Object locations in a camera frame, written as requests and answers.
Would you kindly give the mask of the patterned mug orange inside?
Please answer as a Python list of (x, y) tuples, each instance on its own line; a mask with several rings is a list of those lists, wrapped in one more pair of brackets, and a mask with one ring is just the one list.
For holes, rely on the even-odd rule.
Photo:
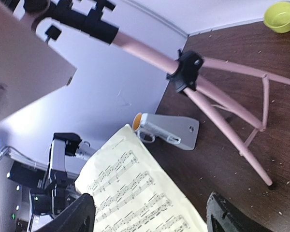
[(138, 113), (132, 122), (132, 128), (135, 132), (137, 132), (141, 126), (141, 119), (142, 119), (142, 113)]

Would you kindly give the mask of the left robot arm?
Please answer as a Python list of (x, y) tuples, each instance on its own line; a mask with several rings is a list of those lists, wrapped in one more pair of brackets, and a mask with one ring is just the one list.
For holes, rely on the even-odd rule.
[(96, 208), (93, 198), (76, 191), (75, 178), (66, 170), (66, 157), (89, 160), (95, 153), (90, 143), (72, 132), (54, 133), (49, 150), (48, 166), (36, 167), (32, 161), (17, 162), (7, 178), (29, 188), (27, 230), (33, 229), (38, 216), (50, 216), (51, 221), (40, 232), (91, 232)]

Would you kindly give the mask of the yellowed sheet music paper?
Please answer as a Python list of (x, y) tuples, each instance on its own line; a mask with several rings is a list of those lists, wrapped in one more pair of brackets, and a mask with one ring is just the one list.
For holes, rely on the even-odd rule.
[(207, 225), (129, 125), (83, 166), (75, 187), (93, 197), (96, 232), (205, 232)]

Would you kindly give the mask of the grey metronome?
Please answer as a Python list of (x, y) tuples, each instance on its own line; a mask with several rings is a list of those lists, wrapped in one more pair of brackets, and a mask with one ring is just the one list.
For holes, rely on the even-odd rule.
[(143, 143), (153, 143), (156, 138), (182, 150), (195, 149), (200, 122), (185, 116), (166, 116), (142, 113), (137, 137)]

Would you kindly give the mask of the green bowl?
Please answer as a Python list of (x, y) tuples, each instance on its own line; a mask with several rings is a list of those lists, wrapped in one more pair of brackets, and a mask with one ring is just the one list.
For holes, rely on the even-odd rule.
[(290, 2), (280, 1), (271, 5), (264, 13), (263, 23), (276, 33), (290, 31)]

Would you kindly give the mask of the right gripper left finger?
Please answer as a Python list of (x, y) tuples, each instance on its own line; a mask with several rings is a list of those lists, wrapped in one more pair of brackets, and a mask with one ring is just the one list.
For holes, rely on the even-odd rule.
[(37, 232), (93, 232), (96, 207), (88, 193), (82, 194), (62, 213)]

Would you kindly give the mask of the pink music stand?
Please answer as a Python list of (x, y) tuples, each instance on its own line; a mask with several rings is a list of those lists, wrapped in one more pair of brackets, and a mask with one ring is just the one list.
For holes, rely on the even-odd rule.
[(203, 58), (192, 51), (179, 54), (177, 60), (171, 60), (152, 47), (121, 32), (114, 25), (103, 21), (103, 9), (108, 8), (113, 10), (115, 8), (112, 2), (107, 0), (96, 1), (95, 6), (90, 9), (88, 14), (73, 10), (72, 5), (73, 3), (70, 0), (60, 0), (58, 3), (50, 0), (27, 0), (24, 3), (25, 14), (23, 18), (16, 20), (10, 10), (0, 1), (0, 42), (4, 38), (10, 40), (18, 33), (21, 36), (20, 41), (25, 43), (18, 46), (18, 52), (28, 56), (34, 48), (33, 44), (28, 42), (28, 39), (35, 36), (36, 28), (43, 19), (51, 18), (104, 43), (114, 44), (122, 48), (127, 53), (166, 72), (167, 79), (173, 83), (176, 91), (187, 95), (210, 118), (237, 148), (239, 153), (245, 157), (268, 187), (273, 185), (273, 181), (249, 151), (248, 146), (244, 144), (218, 111), (209, 104), (207, 98), (215, 100), (223, 109), (236, 114), (252, 125), (257, 131), (265, 130), (266, 121), (258, 120), (251, 112), (229, 95), (200, 77), (199, 69), (204, 66), (216, 70), (233, 71), (260, 77), (264, 81), (272, 80), (287, 85), (290, 85), (289, 78), (273, 73), (265, 73), (262, 70), (236, 63), (226, 63), (218, 59)]

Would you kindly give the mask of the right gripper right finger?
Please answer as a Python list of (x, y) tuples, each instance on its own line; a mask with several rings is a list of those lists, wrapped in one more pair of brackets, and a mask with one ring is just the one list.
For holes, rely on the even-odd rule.
[(268, 228), (252, 220), (226, 198), (212, 192), (206, 205), (209, 232), (267, 232)]

